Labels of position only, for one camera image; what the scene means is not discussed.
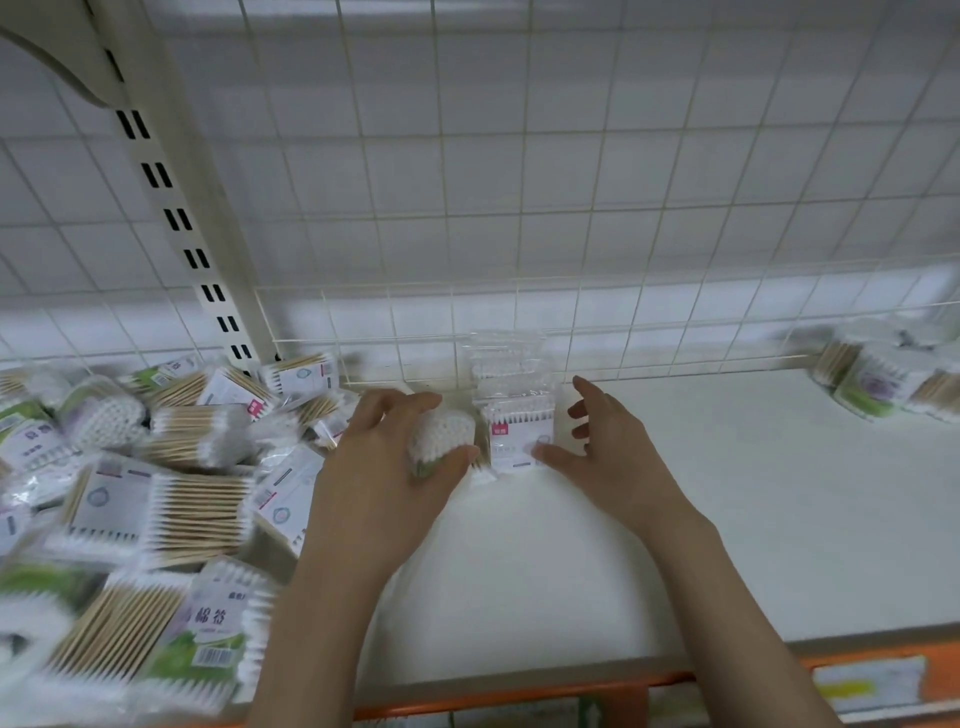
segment product label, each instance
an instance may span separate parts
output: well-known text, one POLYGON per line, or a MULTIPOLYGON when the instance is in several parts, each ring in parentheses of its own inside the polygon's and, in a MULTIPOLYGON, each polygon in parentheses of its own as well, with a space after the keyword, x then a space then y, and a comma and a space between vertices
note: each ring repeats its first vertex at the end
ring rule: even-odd
POLYGON ((252 497, 255 515, 298 556, 310 518, 313 484, 323 467, 322 455, 299 445, 270 472, 252 497))
POLYGON ((553 442, 553 419, 529 423, 491 423, 490 459, 493 469, 513 473, 537 465, 530 454, 534 445, 553 442))
POLYGON ((248 576, 201 573, 163 631, 162 647, 145 677, 232 680, 243 657, 243 613, 252 591, 248 576))
POLYGON ((52 449, 67 448, 66 441, 35 401, 22 401, 0 412, 0 460, 13 471, 52 449))
POLYGON ((253 419, 257 419, 267 406, 265 400, 241 387, 219 370, 206 384, 197 404, 243 404, 253 419))
POLYGON ((833 710, 847 713, 921 702, 925 673, 926 657, 918 655, 817 667, 813 682, 833 710))
POLYGON ((151 474, 120 458, 102 458, 86 482, 70 531, 135 540, 150 498, 151 474))
POLYGON ((279 372, 280 388, 284 397, 297 395, 319 395, 336 385, 336 367, 330 364, 310 364, 297 369, 279 372))
POLYGON ((204 363, 196 354, 188 354, 159 366, 141 369, 133 374, 133 378, 146 389, 161 389, 174 379, 198 372, 203 365, 204 363))

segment finger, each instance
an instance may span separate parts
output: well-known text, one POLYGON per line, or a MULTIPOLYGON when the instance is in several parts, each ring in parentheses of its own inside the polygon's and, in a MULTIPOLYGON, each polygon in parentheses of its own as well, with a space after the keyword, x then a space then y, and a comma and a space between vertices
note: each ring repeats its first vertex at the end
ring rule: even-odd
POLYGON ((582 420, 587 416, 587 403, 583 400, 578 400, 576 404, 571 405, 566 410, 566 414, 574 420, 582 420))
POLYGON ((576 389, 584 398, 584 405, 590 415, 598 415, 610 409, 610 403, 604 395, 603 390, 596 384, 582 376, 573 378, 573 388, 576 389))
POLYGON ((407 395, 396 389, 369 389, 357 403, 357 408, 350 418, 350 424, 344 435, 359 432, 379 425, 383 416, 393 409, 407 395))
POLYGON ((543 465, 565 475, 574 483, 584 475, 587 459, 581 455, 574 455, 569 450, 558 448, 556 445, 537 445, 532 454, 543 465))
POLYGON ((437 464, 433 473, 423 480, 420 487, 425 497, 436 499, 441 504, 438 513, 443 510, 443 504, 450 498, 453 489, 464 479, 472 463, 480 455, 480 448, 475 445, 463 445, 452 449, 443 460, 437 464))
POLYGON ((435 409, 444 398, 436 392, 419 392, 415 395, 408 395, 406 399, 398 403, 387 416, 383 419, 383 429, 391 437, 401 438, 403 446, 406 447, 407 440, 410 439, 410 433, 417 426, 417 420, 424 412, 435 409))

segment round cotton swab container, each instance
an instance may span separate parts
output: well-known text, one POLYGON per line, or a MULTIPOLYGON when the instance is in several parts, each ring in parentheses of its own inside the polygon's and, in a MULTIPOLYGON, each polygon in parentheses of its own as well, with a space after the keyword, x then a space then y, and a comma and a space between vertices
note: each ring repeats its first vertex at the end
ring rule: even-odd
POLYGON ((938 363, 931 352, 872 342, 864 345, 833 398, 866 420, 891 417, 937 371, 938 363))

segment plastic packaging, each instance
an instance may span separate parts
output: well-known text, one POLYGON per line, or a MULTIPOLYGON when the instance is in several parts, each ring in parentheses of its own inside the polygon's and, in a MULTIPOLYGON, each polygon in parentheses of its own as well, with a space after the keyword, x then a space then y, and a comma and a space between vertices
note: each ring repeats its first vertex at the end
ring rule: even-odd
POLYGON ((0 477, 35 470, 76 449, 36 400, 0 400, 0 477))
POLYGON ((136 711, 218 715, 243 682, 239 666, 252 647, 250 625, 259 626, 252 617, 262 609, 258 595, 274 591, 266 576, 239 561, 223 557, 204 566, 137 675, 136 711))
POLYGON ((899 346, 903 337, 895 326, 879 319, 856 319, 840 324, 833 330, 829 344, 810 373, 813 380, 825 387, 836 387, 850 370, 863 345, 872 341, 899 346))
POLYGON ((140 439, 143 402, 107 376, 89 376, 57 408, 63 434, 81 449, 116 448, 140 439))
POLYGON ((204 361, 198 354, 188 354, 155 367, 141 369, 131 375, 121 376, 118 381, 132 394, 147 397, 172 381, 196 374, 203 367, 204 361))
POLYGON ((155 435, 139 442, 137 457, 173 470, 208 473, 237 465, 251 454, 243 430, 155 435))
POLYGON ((235 367, 210 367, 178 379, 150 396, 151 409, 187 404, 243 404, 252 420, 279 405, 279 400, 235 367))
POLYGON ((237 553, 252 535, 249 513, 239 506, 254 481, 238 475, 157 475, 138 563, 160 569, 200 564, 237 553))
POLYGON ((934 348, 936 373, 925 381, 903 406, 910 412, 924 412, 944 422, 960 422, 960 342, 934 348))
POLYGON ((37 698, 69 706, 70 722, 119 717, 133 677, 193 580, 171 571, 112 573, 46 661, 27 680, 37 698))
POLYGON ((267 389, 284 398, 310 397, 340 384, 337 357, 333 352, 317 352, 267 364, 260 369, 260 378, 267 389))
POLYGON ((300 557, 310 517, 313 485, 324 457, 308 445, 297 445, 253 491, 244 508, 267 533, 300 557))
POLYGON ((833 398, 860 417, 891 417, 937 369, 931 352, 898 349, 889 344, 864 345, 833 398))
POLYGON ((243 429, 250 424, 250 415, 243 404, 186 405, 160 407, 150 419, 154 435, 226 432, 243 429))
POLYGON ((466 412, 433 409, 420 415, 410 436, 407 454, 411 469, 419 477, 427 477, 452 449, 473 445, 476 422, 466 412))
POLYGON ((106 564, 130 560, 146 525, 154 475, 161 473, 123 455, 97 455, 81 469, 43 547, 106 564))

